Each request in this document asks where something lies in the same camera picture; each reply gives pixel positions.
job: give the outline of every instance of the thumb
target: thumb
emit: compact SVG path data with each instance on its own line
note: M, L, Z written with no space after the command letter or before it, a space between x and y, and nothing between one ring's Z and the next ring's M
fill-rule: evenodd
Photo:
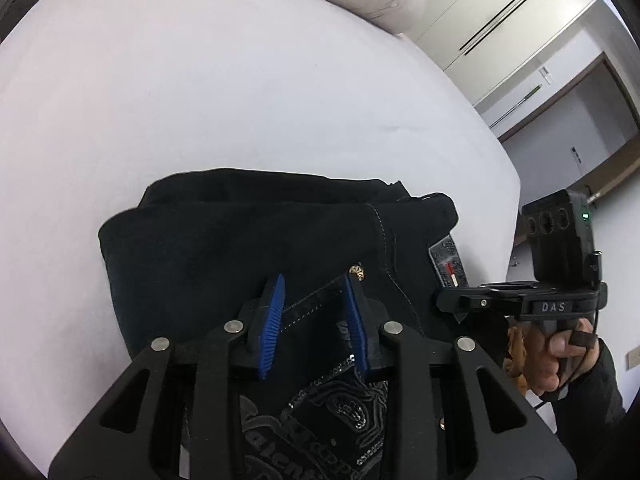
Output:
M572 331L573 330L566 330L565 332L558 332L549 340L548 352L553 357L580 357L586 353L586 348L569 344Z

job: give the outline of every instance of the black sleeve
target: black sleeve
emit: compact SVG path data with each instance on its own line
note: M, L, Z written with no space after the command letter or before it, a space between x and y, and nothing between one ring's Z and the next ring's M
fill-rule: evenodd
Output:
M580 474L597 457L625 415L613 359L602 339L595 366L569 385L564 399L552 405L558 439L571 454Z

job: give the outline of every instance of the person's hand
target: person's hand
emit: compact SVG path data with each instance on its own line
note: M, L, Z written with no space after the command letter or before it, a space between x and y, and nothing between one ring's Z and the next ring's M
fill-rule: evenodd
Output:
M593 326L587 319L582 318L576 330L593 333ZM568 381L578 366L580 369L575 372L574 379L591 370L596 364L600 355L600 342L596 340L594 347L589 350L581 346L569 345L571 332L571 330L557 332L549 338L547 343L543 333L534 324L527 330L524 339L527 358L522 373L527 379L529 388L537 396L557 390L561 384ZM559 358L569 358L562 381L558 379Z

